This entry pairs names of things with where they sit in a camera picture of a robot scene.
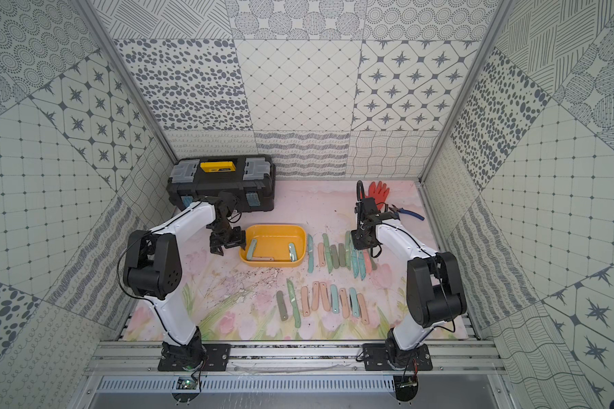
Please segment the long teal knife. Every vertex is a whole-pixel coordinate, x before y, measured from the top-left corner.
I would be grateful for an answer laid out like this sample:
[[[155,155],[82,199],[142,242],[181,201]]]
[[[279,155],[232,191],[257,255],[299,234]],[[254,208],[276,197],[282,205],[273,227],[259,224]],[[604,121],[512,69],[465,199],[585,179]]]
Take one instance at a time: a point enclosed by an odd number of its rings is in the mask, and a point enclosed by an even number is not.
[[[308,273],[312,274],[315,269],[315,245],[311,234],[307,235]]]

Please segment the long green knife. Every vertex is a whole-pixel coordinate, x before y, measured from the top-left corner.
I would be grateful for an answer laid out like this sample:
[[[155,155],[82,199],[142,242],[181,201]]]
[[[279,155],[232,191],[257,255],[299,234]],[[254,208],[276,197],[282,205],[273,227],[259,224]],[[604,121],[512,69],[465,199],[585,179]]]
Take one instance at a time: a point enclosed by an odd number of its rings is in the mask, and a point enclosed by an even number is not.
[[[293,309],[294,326],[297,329],[300,329],[300,327],[301,327],[300,311],[299,311],[299,308],[298,308],[298,301],[297,301],[297,297],[296,297],[295,287],[294,287],[293,281],[291,281],[291,279],[287,279],[287,287],[288,287],[289,301],[290,301],[292,309]]]

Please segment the pale pink knife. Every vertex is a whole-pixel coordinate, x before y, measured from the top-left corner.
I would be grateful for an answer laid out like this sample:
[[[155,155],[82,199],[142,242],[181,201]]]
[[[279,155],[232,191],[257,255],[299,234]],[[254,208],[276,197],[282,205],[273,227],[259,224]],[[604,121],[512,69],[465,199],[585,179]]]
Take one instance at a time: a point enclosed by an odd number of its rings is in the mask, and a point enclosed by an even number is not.
[[[318,310],[319,303],[320,303],[320,283],[316,281],[312,285],[311,305],[310,305],[310,309],[312,312]]]

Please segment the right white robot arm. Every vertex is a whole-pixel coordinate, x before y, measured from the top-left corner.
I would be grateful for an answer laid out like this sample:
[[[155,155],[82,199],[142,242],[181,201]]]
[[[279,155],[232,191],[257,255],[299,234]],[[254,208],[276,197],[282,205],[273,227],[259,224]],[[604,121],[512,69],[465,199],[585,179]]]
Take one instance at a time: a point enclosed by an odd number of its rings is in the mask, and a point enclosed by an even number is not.
[[[356,183],[356,229],[351,243],[358,252],[389,250],[405,267],[405,305],[408,312],[387,333],[389,364],[413,368],[413,360],[425,350],[427,337],[446,323],[467,313],[461,271],[450,252],[435,252],[404,228],[397,211],[381,211],[363,182]]]

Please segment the green sheath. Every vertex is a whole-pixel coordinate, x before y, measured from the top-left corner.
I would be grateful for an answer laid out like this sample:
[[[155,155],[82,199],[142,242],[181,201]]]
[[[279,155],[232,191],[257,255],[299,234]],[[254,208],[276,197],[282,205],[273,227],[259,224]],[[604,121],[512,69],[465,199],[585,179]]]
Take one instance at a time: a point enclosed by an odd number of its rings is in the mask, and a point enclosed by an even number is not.
[[[339,254],[338,254],[337,245],[330,245],[330,253],[332,257],[333,269],[338,269],[340,266],[340,263],[339,263]]]

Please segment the yellow plastic storage box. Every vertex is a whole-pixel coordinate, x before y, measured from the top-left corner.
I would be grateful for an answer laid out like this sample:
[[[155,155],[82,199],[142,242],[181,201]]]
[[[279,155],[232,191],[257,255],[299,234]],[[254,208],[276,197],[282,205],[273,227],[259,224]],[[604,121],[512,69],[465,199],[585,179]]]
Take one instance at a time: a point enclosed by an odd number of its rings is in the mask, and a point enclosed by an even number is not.
[[[252,239],[258,241],[252,260],[247,260],[247,248]],[[240,249],[240,260],[255,268],[296,268],[307,251],[307,233],[293,224],[258,224],[246,229],[246,248]],[[298,261],[291,262],[288,244],[294,243]]]

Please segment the grey green fruit knife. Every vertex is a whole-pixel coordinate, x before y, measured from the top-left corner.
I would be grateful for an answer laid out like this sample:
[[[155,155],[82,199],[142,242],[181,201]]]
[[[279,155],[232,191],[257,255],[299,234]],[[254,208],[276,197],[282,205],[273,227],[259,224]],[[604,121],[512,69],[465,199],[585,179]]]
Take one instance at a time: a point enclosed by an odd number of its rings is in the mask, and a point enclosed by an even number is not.
[[[338,244],[338,261],[339,261],[339,266],[341,266],[342,268],[347,267],[346,246],[343,243]]]

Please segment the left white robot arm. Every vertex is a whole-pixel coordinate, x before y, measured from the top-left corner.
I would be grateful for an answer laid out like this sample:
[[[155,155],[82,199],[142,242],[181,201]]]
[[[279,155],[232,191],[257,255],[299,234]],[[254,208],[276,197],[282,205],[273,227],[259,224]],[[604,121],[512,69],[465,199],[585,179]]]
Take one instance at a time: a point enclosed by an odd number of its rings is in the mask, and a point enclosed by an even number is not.
[[[129,297],[149,304],[165,338],[163,364],[196,370],[206,364],[207,352],[199,327],[185,308],[179,286],[182,280],[180,247],[203,229],[209,230],[209,249],[222,256],[225,249],[246,247],[246,233],[232,227],[230,218],[238,199],[231,193],[201,196],[169,221],[150,230],[131,233],[123,257],[121,289]]]

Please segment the beige pink knife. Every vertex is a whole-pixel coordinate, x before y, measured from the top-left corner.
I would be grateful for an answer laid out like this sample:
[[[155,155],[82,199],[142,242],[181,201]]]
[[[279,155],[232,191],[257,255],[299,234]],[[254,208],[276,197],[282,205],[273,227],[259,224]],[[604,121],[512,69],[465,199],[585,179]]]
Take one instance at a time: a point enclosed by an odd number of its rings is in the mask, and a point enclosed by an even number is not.
[[[310,310],[310,291],[307,286],[303,286],[300,290],[300,301],[303,317],[309,317]]]

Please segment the salmon pink knife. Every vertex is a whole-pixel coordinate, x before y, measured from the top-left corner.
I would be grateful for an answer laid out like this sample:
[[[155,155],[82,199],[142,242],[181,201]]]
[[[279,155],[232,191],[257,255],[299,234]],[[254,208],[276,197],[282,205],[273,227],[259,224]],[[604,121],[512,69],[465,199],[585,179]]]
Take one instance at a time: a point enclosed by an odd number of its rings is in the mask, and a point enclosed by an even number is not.
[[[372,262],[372,257],[370,256],[368,250],[363,251],[363,260],[364,260],[365,274],[370,274],[373,271],[373,262]]]

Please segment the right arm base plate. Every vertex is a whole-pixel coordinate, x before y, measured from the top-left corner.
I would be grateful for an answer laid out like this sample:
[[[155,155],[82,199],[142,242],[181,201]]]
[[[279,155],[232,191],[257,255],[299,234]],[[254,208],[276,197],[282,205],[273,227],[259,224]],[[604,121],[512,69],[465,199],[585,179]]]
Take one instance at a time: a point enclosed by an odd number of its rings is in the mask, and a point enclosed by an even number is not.
[[[357,360],[364,364],[368,372],[402,371],[404,369],[431,371],[433,369],[431,354],[426,344],[410,350],[402,350],[388,344],[363,344],[362,352]]]

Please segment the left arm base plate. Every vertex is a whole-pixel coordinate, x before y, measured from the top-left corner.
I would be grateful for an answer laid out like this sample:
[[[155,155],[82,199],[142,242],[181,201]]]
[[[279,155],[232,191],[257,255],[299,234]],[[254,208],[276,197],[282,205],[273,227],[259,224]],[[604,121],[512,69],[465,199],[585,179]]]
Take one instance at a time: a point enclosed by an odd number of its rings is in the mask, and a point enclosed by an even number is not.
[[[224,372],[227,369],[231,344],[201,344],[200,346],[177,346],[162,344],[159,372]]]

